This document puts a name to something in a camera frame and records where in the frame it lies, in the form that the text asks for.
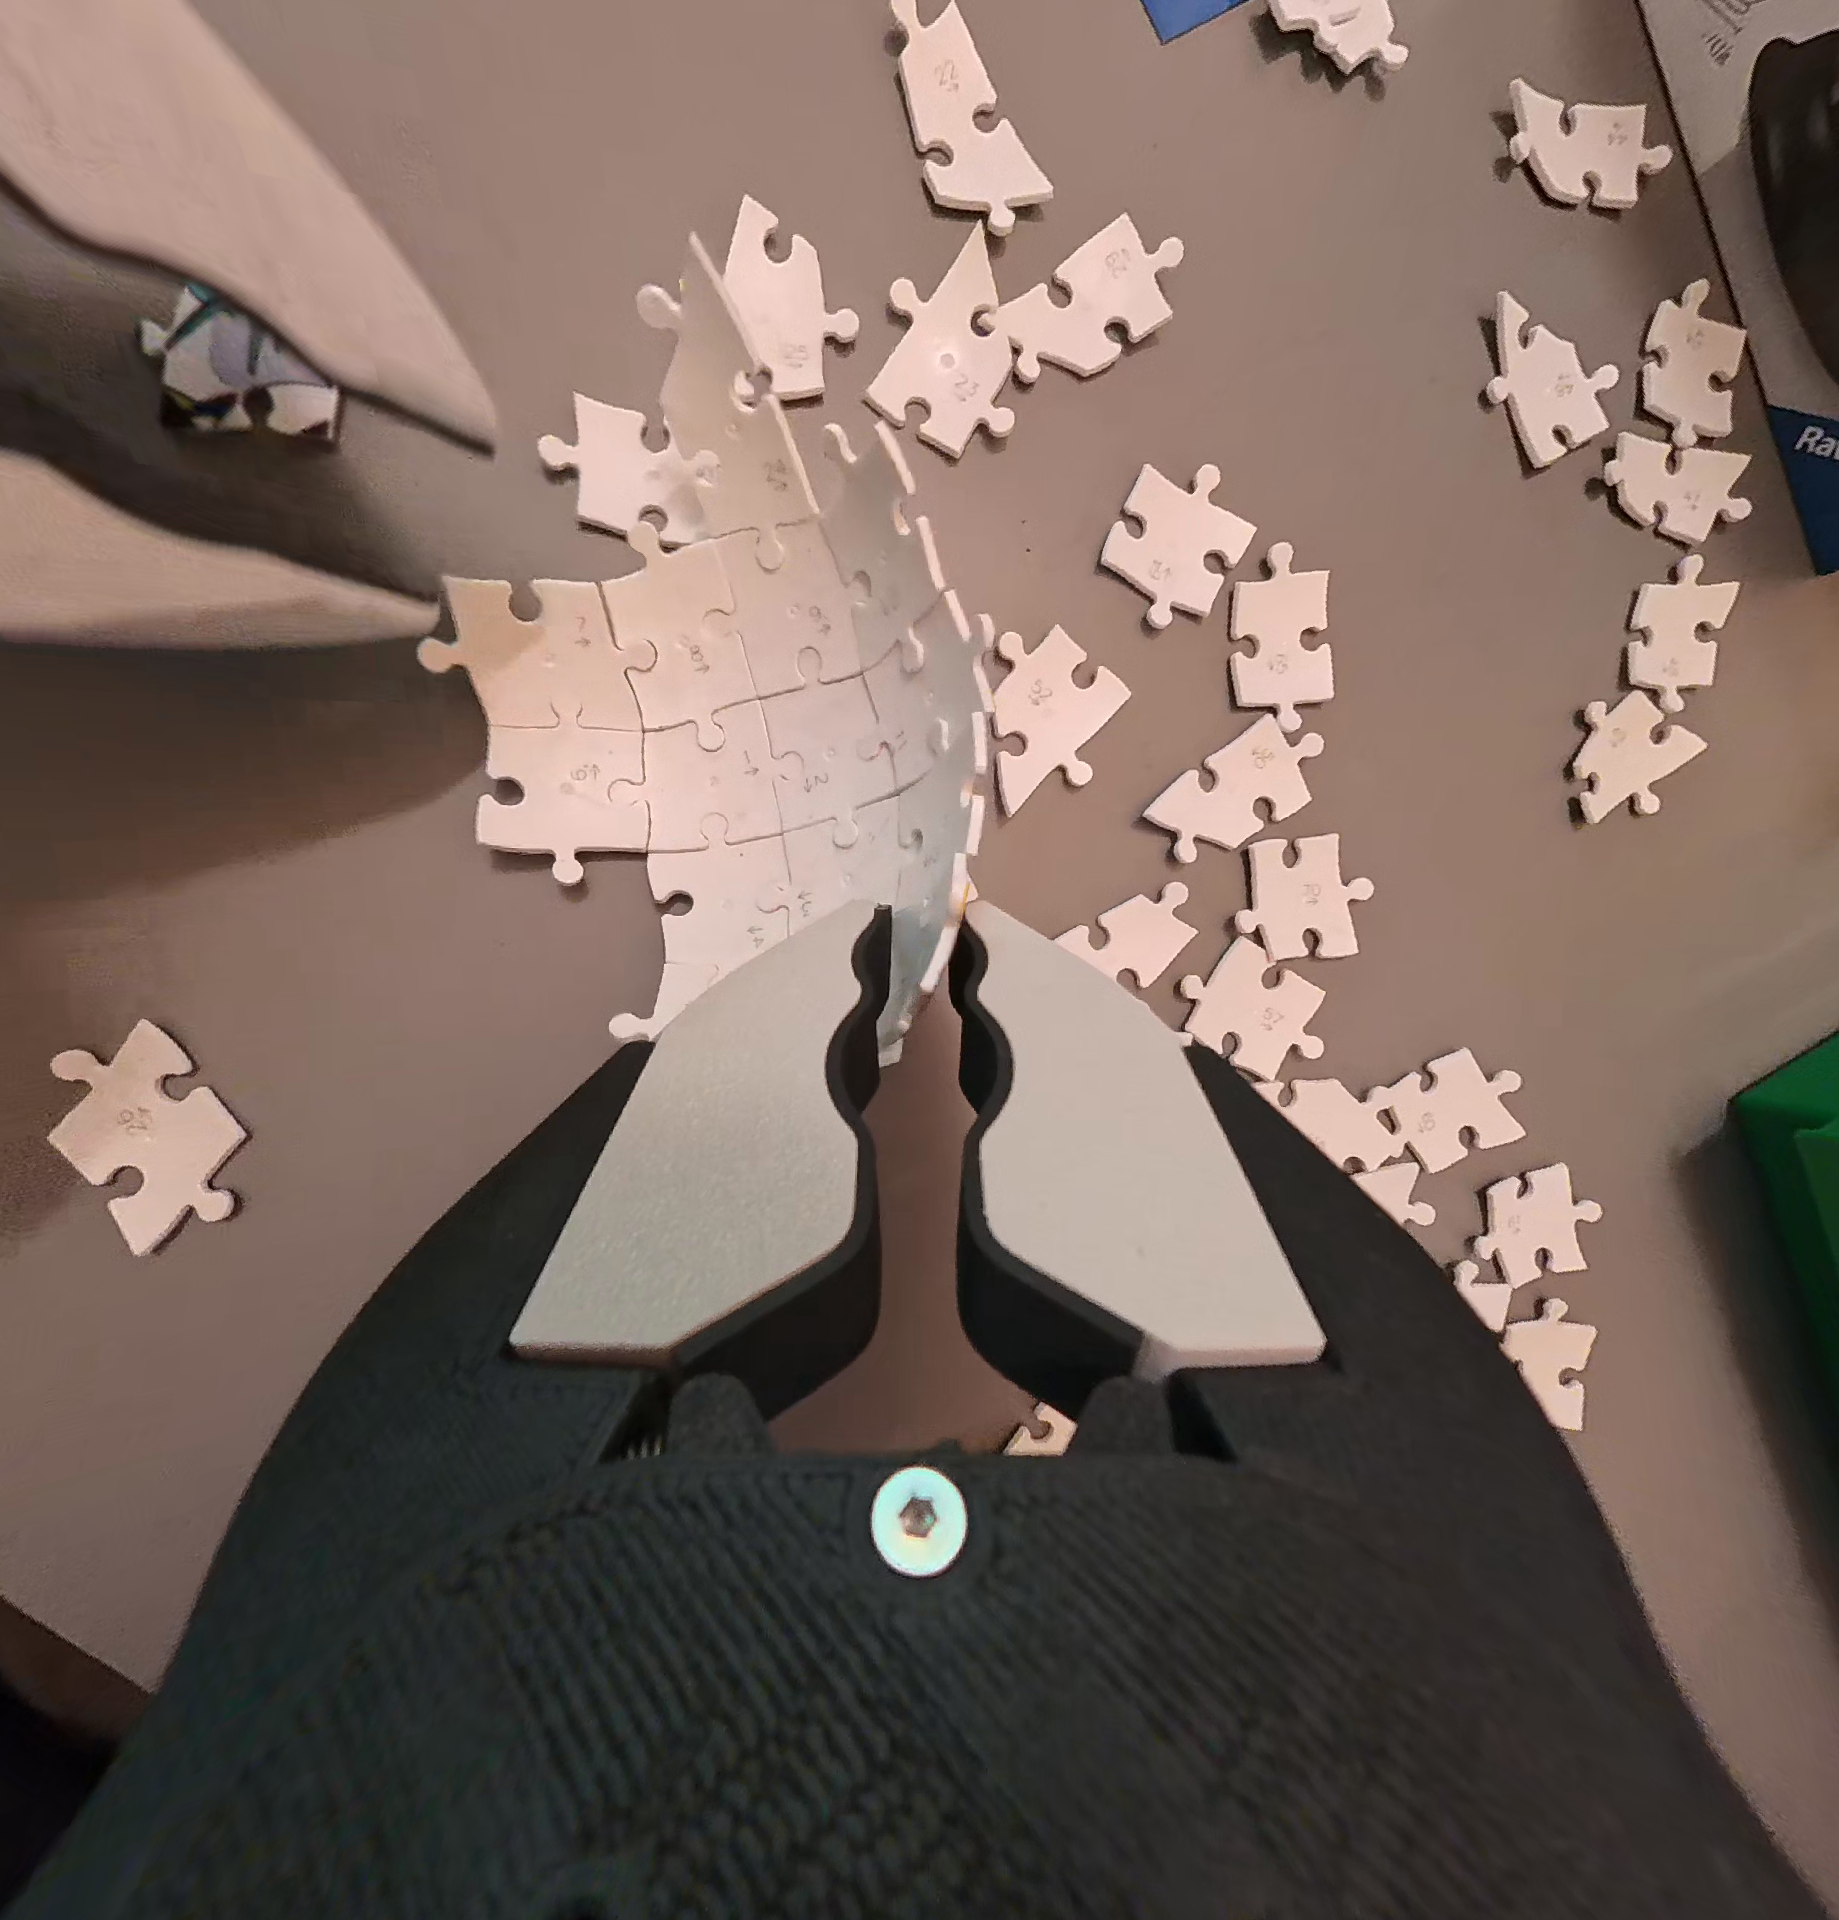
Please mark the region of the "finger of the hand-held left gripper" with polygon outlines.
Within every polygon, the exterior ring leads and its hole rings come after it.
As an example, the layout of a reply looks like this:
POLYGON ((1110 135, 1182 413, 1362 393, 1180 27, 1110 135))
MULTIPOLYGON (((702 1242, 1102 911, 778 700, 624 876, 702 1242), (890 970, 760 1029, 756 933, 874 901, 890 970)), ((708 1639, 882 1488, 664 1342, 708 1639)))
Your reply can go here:
POLYGON ((82 243, 206 283, 340 387, 496 440, 410 263, 188 4, 0 3, 0 178, 82 243))
POLYGON ((0 449, 0 642, 316 650, 420 640, 436 623, 432 602, 164 530, 0 449))

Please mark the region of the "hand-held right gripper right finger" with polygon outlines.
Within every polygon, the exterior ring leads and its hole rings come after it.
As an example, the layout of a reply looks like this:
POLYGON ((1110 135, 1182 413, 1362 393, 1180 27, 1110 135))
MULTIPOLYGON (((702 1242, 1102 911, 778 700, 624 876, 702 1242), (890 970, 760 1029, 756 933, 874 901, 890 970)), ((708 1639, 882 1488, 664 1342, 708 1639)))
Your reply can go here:
POLYGON ((1108 1380, 1322 1356, 1188 1042, 994 905, 968 911, 952 999, 958 1311, 988 1364, 1074 1420, 1108 1380))

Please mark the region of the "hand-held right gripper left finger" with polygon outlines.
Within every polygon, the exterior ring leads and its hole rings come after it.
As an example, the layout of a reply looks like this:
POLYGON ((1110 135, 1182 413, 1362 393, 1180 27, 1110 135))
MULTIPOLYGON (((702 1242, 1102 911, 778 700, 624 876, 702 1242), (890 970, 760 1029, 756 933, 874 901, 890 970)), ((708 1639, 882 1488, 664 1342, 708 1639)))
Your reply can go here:
POLYGON ((892 912, 848 901, 650 1046, 508 1345, 554 1364, 816 1393, 882 1307, 876 1144, 892 912))

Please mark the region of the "colourful printed puzzle piece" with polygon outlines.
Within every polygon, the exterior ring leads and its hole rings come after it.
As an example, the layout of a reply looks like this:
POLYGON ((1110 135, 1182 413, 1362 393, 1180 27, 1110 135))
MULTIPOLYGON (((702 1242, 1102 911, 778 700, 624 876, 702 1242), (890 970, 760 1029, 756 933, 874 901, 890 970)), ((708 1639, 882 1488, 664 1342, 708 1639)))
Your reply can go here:
POLYGON ((162 370, 170 429, 248 433, 336 444, 342 391, 232 300, 188 283, 168 322, 140 319, 138 346, 162 370))

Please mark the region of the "bowl-shaped assembled puzzle section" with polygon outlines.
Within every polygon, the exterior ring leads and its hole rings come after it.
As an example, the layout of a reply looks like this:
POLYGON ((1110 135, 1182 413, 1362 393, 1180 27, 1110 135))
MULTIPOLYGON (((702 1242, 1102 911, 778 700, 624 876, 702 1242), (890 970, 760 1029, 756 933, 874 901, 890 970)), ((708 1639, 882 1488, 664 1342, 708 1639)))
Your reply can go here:
POLYGON ((950 589, 916 480, 882 420, 832 422, 804 456, 788 403, 826 389, 830 309, 814 247, 772 254, 776 217, 744 199, 726 264, 700 240, 680 287, 642 290, 672 334, 660 409, 574 396, 574 439, 542 465, 576 476, 582 525, 636 571, 538 580, 534 614, 500 580, 444 580, 448 633, 420 664, 460 671, 488 729, 478 845, 548 861, 576 888, 600 855, 642 855, 662 908, 654 1040, 694 999, 848 901, 892 914, 882 1062, 938 990, 972 896, 992 696, 990 631, 950 589))

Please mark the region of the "scatter of white pieces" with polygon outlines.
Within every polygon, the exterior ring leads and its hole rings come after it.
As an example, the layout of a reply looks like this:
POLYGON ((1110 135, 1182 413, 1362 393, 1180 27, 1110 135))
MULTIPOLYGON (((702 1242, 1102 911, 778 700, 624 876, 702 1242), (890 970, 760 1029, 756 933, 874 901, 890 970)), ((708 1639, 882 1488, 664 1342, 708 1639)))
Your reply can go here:
MULTIPOLYGON (((1358 1230, 1370 1226, 1374 1206, 1392 1199, 1388 1187, 1406 1202, 1412 1178, 1426 1166, 1460 1160, 1468 1144, 1490 1148, 1518 1141, 1522 1126, 1508 1112, 1506 1097, 1520 1083, 1508 1070, 1488 1074, 1468 1050, 1456 1050, 1370 1100, 1324 1079, 1300 1079, 1292 1088, 1278 1084, 1288 1052, 1318 1056, 1322 1050, 1310 1032, 1322 993, 1300 966, 1356 953, 1352 902, 1372 894, 1370 882, 1342 879, 1334 837, 1260 839, 1268 820, 1284 823, 1310 803, 1306 764, 1320 755, 1322 740, 1304 726, 1302 708, 1334 693, 1330 650, 1318 640, 1326 613, 1328 574, 1300 571, 1288 543, 1276 544, 1264 569, 1234 584, 1230 635, 1240 655, 1230 685, 1236 704, 1252 718, 1206 766, 1174 778, 1146 820, 1172 839, 1178 861, 1192 858, 1202 845, 1246 849, 1248 911, 1214 973, 1186 981, 1182 995, 1192 1014, 1178 1036, 1196 1052, 1204 1087, 1236 1092, 1246 1077, 1262 1084, 1268 1111, 1284 1126, 1316 1141, 1316 1150, 1340 1166, 1318 1182, 1316 1208, 1330 1214, 1336 1202, 1346 1202, 1346 1226, 1358 1230), (1364 1197, 1348 1200, 1348 1188, 1364 1197)), ((1012 743, 1012 751, 998 756, 1002 811, 1024 807, 1052 773, 1080 785, 1090 775, 1084 749, 1126 704, 1128 686, 1106 666, 1088 664, 1064 628, 1024 644, 1014 633, 998 635, 988 619, 972 623, 990 631, 982 644, 990 746, 994 738, 1012 743)), ((1188 886, 1172 882, 1160 896, 1130 899, 1108 911, 1102 944, 1078 927, 1056 946, 1112 985, 1124 974, 1146 985, 1168 973, 1192 941, 1192 929, 1174 917, 1186 901, 1188 886)), ((626 1040, 616 1066, 594 1084, 594 1097, 618 1092, 628 1100, 650 1046, 664 1032, 626 1040)), ((460 1309, 460 1324, 490 1348, 486 1375, 502 1391, 590 1377, 630 1393, 646 1384, 648 1371, 594 1375, 590 1363, 532 1360, 508 1345, 602 1150, 592 1147, 548 1168, 558 1144, 556 1129, 546 1129, 460 1202, 356 1322, 354 1337, 380 1333, 390 1360, 410 1360, 412 1352, 398 1348, 400 1309, 416 1320, 460 1309)))

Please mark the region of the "blue puzzle box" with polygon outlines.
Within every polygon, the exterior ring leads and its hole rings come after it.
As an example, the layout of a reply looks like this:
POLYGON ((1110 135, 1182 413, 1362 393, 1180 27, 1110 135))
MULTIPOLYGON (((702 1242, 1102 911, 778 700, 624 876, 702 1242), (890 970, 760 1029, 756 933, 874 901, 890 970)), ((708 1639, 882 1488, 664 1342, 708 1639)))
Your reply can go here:
POLYGON ((1839 574, 1839 3, 1641 3, 1795 519, 1839 574))

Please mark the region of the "green plastic bin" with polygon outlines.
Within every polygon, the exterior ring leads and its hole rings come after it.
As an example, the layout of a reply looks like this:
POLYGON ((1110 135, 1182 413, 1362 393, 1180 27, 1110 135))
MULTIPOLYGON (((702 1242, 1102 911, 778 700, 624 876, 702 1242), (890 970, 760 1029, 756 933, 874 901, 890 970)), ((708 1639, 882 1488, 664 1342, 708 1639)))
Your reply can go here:
POLYGON ((1839 1441, 1839 1030, 1741 1088, 1745 1144, 1839 1441))

